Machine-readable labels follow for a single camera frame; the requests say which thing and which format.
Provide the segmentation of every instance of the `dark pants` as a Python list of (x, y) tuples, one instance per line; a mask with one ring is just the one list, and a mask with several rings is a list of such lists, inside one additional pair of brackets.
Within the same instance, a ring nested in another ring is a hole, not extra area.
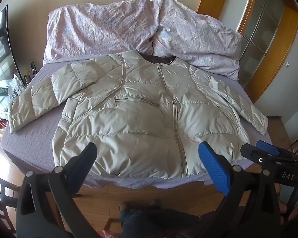
[(192, 226), (199, 221), (199, 217), (150, 206), (145, 210), (124, 209), (120, 213), (120, 220), (123, 232), (119, 238), (143, 238), (166, 230)]

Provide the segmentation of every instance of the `jacket zipper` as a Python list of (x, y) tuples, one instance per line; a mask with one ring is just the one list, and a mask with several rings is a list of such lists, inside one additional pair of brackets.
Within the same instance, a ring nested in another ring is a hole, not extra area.
[(180, 158), (181, 158), (181, 175), (182, 177), (184, 176), (188, 176), (188, 166), (187, 166), (187, 159), (186, 159), (186, 154), (184, 152), (184, 148), (183, 148), (183, 144), (180, 140), (179, 137), (179, 132), (178, 132), (178, 108), (177, 108), (177, 102), (175, 100), (175, 98), (169, 93), (167, 86), (165, 84), (163, 75), (162, 75), (162, 71), (159, 65), (157, 65), (158, 68), (158, 72), (159, 72), (159, 76), (163, 85), (164, 90), (166, 91), (166, 93), (168, 94), (169, 97), (171, 97), (172, 99), (172, 106), (173, 106), (173, 129), (174, 129), (174, 137), (175, 140), (178, 144), (179, 147), (179, 151), (180, 151)]
[(158, 103), (152, 102), (151, 100), (143, 98), (143, 97), (115, 98), (116, 102), (132, 101), (132, 100), (141, 100), (142, 102), (148, 103), (152, 106), (159, 107)]

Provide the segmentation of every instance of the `screw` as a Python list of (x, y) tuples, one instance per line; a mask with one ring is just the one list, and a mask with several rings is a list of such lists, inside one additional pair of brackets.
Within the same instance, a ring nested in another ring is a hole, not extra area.
[(27, 176), (27, 177), (30, 177), (30, 176), (32, 176), (32, 174), (33, 174), (33, 171), (28, 171), (28, 172), (26, 173), (26, 176)]
[(263, 174), (265, 175), (265, 176), (269, 176), (270, 175), (270, 172), (268, 171), (268, 170), (263, 170)]
[(242, 171), (242, 168), (239, 165), (234, 165), (233, 170), (236, 172), (240, 172), (240, 171)]
[(62, 171), (63, 171), (63, 166), (57, 166), (57, 167), (54, 168), (55, 173), (60, 173)]

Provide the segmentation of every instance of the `puffer jacket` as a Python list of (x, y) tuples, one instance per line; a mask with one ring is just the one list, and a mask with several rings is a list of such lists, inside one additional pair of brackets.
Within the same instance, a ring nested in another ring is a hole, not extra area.
[(71, 63), (9, 105), (11, 133), (67, 99), (53, 138), (64, 166), (89, 142), (100, 177), (172, 178), (205, 173), (198, 146), (207, 141), (229, 162), (249, 138), (239, 115), (264, 134), (268, 120), (208, 73), (176, 58), (154, 64), (137, 51)]

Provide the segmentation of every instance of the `blue gripper pad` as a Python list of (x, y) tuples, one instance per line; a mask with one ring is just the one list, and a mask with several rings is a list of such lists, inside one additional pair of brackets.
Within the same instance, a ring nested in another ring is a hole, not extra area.
[(271, 144), (268, 144), (262, 140), (259, 140), (257, 143), (256, 143), (256, 147), (261, 149), (261, 150), (264, 150), (266, 151), (267, 153), (269, 154), (272, 154), (272, 155), (275, 155), (275, 156), (278, 156), (279, 155), (279, 151), (278, 151), (278, 148), (271, 145)]
[(222, 163), (226, 161), (231, 167), (230, 163), (225, 157), (217, 155), (206, 141), (199, 145), (199, 157), (214, 182), (216, 189), (226, 196), (230, 191), (230, 176)]

